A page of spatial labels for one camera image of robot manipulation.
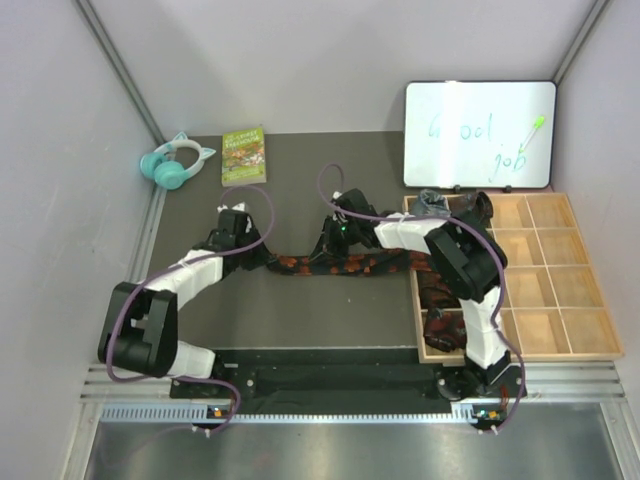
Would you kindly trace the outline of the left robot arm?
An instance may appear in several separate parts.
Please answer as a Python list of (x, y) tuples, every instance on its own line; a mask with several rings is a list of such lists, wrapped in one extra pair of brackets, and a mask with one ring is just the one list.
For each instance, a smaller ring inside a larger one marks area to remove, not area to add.
[(209, 397), (224, 390), (227, 374), (215, 365), (216, 353), (179, 339), (179, 311), (262, 253), (264, 238), (244, 203), (218, 213), (217, 227), (182, 259), (139, 283), (114, 287), (98, 346), (101, 363), (138, 377), (189, 377)]

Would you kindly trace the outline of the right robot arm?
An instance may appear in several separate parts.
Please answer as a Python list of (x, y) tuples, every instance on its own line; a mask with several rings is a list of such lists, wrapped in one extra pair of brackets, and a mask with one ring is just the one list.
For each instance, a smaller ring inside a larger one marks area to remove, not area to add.
[(458, 299), (467, 334), (464, 367), (439, 378), (442, 395), (462, 399), (474, 393), (487, 396), (498, 389), (516, 348), (501, 329), (508, 260), (484, 227), (493, 216), (489, 197), (480, 192), (469, 207), (445, 216), (378, 215), (358, 189), (336, 192), (327, 204), (339, 222), (347, 225), (359, 220), (377, 245), (425, 253)]

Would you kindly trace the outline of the dark orange floral tie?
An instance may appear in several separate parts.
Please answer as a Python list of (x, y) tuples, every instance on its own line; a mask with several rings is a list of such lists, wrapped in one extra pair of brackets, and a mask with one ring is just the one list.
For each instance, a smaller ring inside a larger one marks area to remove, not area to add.
[(289, 276), (371, 277), (405, 271), (434, 272), (430, 256), (422, 252), (386, 249), (375, 253), (350, 254), (335, 258), (326, 253), (317, 256), (276, 255), (266, 268)]

